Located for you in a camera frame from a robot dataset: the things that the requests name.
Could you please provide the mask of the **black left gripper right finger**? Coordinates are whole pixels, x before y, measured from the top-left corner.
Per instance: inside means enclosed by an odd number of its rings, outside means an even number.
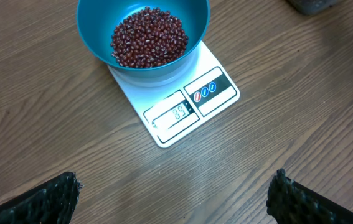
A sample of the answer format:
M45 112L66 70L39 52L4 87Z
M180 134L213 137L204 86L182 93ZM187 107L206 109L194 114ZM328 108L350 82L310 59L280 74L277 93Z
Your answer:
M310 190L279 169L267 194L267 214L278 224L353 224L353 212Z

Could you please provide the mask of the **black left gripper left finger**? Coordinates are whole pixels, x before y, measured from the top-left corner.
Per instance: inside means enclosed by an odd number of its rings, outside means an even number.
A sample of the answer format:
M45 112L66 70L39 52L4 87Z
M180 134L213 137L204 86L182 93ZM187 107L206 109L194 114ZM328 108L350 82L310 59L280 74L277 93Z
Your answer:
M0 224L69 224L82 184L74 172L64 172L0 205Z

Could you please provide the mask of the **white digital kitchen scale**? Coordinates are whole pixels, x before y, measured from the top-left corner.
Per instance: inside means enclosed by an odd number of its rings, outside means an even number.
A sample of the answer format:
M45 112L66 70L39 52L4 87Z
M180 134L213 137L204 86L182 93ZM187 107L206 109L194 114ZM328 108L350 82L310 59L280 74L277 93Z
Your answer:
M201 42L185 63L161 79L110 72L161 148L167 148L239 100L240 91Z

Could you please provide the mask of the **blue metal bowl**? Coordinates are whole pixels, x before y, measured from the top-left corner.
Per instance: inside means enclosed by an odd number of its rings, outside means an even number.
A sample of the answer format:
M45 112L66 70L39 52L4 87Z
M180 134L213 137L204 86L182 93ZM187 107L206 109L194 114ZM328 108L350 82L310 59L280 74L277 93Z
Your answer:
M128 16L148 7L170 11L178 17L189 40L184 55L166 65L153 68L122 67L111 55L112 35ZM210 21L209 0L79 0L76 11L77 29L89 51L110 68L128 77L162 77L183 67L189 55L203 39Z

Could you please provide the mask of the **red beans in bowl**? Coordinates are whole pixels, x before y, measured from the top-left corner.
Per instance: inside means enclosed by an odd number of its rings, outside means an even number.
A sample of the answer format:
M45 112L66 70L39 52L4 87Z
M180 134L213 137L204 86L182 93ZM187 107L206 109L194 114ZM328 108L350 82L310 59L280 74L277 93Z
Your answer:
M158 7L145 7L116 26L111 56L121 67L160 67L181 58L188 43L178 17Z

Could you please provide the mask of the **clear plastic container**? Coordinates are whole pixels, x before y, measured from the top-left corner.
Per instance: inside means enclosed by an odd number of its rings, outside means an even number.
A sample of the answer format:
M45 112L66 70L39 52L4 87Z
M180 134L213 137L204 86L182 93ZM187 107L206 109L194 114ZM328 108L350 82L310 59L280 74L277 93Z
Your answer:
M311 16L333 7L339 0L286 0L286 2L299 13Z

